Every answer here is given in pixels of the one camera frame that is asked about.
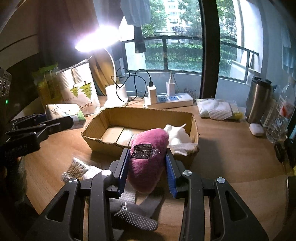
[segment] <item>desk lamp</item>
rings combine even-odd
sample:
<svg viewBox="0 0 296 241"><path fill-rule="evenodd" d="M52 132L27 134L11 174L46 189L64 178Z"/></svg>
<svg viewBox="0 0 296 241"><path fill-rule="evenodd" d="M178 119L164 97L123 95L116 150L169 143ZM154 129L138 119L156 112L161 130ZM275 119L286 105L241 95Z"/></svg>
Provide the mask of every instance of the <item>desk lamp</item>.
<svg viewBox="0 0 296 241"><path fill-rule="evenodd" d="M114 60L111 54L108 52L107 47L111 46L115 42L120 40L118 29L115 27L101 26L97 31L84 37L75 48L80 52L90 52L98 49L105 49L109 54L113 69L114 69L114 81L116 81L116 70ZM124 84L113 84L106 87L107 101L105 107L120 107L125 106L128 101L126 93L126 87Z"/></svg>

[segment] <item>brown curtain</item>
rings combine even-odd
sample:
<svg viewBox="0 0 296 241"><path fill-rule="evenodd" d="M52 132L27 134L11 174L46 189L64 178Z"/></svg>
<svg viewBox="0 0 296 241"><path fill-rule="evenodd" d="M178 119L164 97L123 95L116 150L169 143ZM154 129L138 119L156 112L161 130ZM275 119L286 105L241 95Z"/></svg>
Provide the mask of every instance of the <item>brown curtain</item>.
<svg viewBox="0 0 296 241"><path fill-rule="evenodd" d="M113 64L106 50L81 53L75 44L98 27L92 0L40 0L39 46L46 65L58 63L59 68L70 67L90 59L94 81L105 95L105 87L113 84Z"/></svg>

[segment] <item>black label patch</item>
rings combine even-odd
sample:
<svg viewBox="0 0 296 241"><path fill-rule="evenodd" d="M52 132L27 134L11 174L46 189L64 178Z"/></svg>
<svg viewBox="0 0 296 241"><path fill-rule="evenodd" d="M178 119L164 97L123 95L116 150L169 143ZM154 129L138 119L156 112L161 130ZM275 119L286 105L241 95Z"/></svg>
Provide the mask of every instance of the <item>black label patch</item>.
<svg viewBox="0 0 296 241"><path fill-rule="evenodd" d="M151 152L151 144L140 144L133 147L131 158L148 159Z"/></svg>

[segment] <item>wooden desk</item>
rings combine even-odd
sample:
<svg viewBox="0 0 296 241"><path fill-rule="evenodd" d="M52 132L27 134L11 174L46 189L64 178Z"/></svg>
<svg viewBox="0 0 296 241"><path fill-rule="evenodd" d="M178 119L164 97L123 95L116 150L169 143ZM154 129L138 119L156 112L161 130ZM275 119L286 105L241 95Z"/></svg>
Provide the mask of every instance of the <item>wooden desk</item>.
<svg viewBox="0 0 296 241"><path fill-rule="evenodd" d="M105 97L100 97L103 105ZM129 103L129 107L142 107L142 101ZM243 120L216 121L201 119L197 106L176 108L194 114L199 133L200 152L191 170L202 177L224 177L246 202L266 230L270 240L282 229L286 213L287 170L278 162L271 143L257 138ZM41 149L26 156L27 196L41 213L63 186L61 174L69 167L72 155L78 155L107 168L112 157L100 156L81 137L81 129L60 132L41 143ZM178 240L183 214L182 199L171 198L168 191L159 215L159 228L143 233L132 229L122 240ZM209 212L205 207L206 240L209 240Z"/></svg>

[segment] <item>plastic bottle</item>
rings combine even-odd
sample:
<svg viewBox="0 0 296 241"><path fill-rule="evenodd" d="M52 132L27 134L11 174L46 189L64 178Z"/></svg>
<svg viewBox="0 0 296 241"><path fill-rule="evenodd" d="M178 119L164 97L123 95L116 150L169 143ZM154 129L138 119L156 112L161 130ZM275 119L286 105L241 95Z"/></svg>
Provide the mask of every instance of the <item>plastic bottle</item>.
<svg viewBox="0 0 296 241"><path fill-rule="evenodd" d="M276 143L285 132L295 107L295 80L289 77L288 84L283 88L276 107L277 113L270 123L266 137L271 143Z"/></svg>

